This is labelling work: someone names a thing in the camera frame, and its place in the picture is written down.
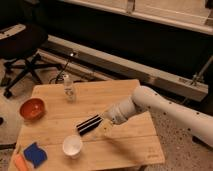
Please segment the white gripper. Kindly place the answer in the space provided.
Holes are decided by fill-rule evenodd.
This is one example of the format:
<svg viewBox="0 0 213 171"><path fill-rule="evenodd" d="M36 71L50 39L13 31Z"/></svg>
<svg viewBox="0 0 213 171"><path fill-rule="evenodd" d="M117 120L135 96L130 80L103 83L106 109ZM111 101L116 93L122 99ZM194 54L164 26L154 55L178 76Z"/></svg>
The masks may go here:
<svg viewBox="0 0 213 171"><path fill-rule="evenodd" d="M102 117L104 119L109 119L113 124L120 125L136 114L136 105L133 103L131 98L126 98L105 110L102 114ZM78 130L79 135L83 136L86 133L97 128L101 121L101 117L99 115L95 115L76 125L76 128L80 129Z"/></svg>

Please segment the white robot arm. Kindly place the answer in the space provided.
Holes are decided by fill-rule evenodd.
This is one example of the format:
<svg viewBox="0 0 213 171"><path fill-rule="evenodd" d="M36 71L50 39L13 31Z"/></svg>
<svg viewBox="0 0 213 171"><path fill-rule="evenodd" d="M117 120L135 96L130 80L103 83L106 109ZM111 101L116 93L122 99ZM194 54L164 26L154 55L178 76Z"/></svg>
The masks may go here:
<svg viewBox="0 0 213 171"><path fill-rule="evenodd" d="M136 87L129 97L78 124L76 129L83 136L101 125L105 119L111 124L120 125L131 117L151 109L166 114L213 148L213 116L171 102L147 86Z"/></svg>

